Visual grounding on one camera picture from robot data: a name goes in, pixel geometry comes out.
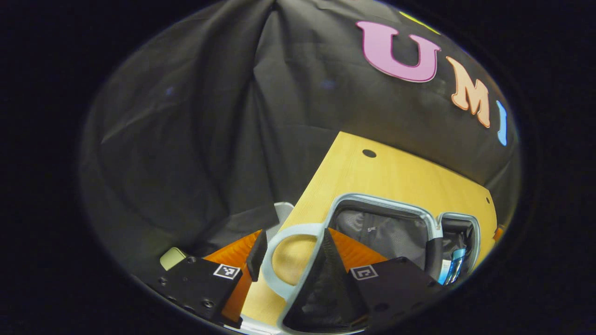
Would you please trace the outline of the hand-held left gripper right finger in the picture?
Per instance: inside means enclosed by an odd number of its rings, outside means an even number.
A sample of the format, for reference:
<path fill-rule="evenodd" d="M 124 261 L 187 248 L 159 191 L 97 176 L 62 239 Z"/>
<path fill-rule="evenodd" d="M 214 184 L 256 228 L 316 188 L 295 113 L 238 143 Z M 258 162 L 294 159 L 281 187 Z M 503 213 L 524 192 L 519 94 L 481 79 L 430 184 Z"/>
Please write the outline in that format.
<path fill-rule="evenodd" d="M 387 329 L 421 312 L 444 288 L 406 257 L 388 259 L 327 228 L 323 251 L 342 322 L 353 329 Z"/>

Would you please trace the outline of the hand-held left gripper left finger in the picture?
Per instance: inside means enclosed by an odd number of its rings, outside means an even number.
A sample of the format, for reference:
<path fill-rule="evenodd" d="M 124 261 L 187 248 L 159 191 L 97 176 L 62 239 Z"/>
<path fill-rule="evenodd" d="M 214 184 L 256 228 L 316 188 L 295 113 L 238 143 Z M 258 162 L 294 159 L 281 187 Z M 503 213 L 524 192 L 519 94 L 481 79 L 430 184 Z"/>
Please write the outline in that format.
<path fill-rule="evenodd" d="M 216 324 L 240 328 L 241 312 L 268 247 L 258 230 L 210 255 L 186 255 L 173 248 L 161 257 L 163 271 L 146 282 L 151 290 L 190 314 Z"/>

